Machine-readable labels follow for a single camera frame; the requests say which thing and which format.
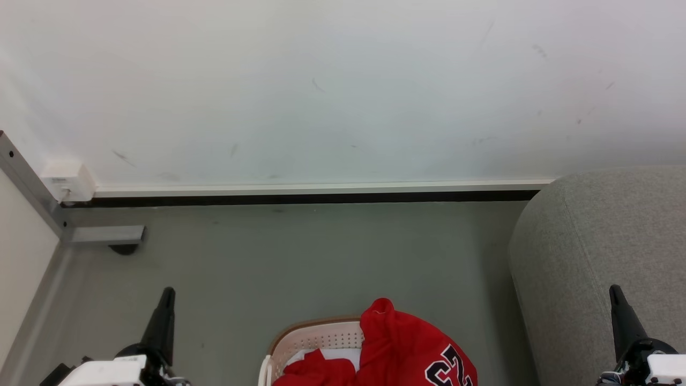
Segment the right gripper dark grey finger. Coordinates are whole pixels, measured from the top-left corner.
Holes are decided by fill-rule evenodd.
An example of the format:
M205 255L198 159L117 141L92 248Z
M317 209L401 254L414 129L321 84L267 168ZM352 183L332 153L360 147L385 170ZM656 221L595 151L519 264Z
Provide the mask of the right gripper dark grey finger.
M648 335L633 307L628 303L620 285L611 285L608 294L611 305L615 357L617 361L620 361L634 342L648 340Z

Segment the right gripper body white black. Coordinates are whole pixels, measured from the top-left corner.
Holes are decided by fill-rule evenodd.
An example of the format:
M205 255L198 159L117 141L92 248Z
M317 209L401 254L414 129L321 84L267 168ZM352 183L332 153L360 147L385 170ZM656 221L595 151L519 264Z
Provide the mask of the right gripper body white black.
M685 354L662 340L635 340L597 385L685 385Z

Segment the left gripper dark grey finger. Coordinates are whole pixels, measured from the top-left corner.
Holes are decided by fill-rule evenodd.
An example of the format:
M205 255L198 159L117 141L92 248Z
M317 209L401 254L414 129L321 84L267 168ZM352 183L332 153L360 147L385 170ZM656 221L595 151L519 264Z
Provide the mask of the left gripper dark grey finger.
M145 349L165 364L173 365L176 291L166 287L140 341Z

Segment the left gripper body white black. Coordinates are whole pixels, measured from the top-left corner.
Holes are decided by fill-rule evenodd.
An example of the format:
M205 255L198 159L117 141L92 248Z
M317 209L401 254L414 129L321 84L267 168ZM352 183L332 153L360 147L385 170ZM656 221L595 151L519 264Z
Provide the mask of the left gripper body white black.
M79 366L61 363L41 385L191 385L173 374L171 358L154 345L134 344L110 361L83 357Z

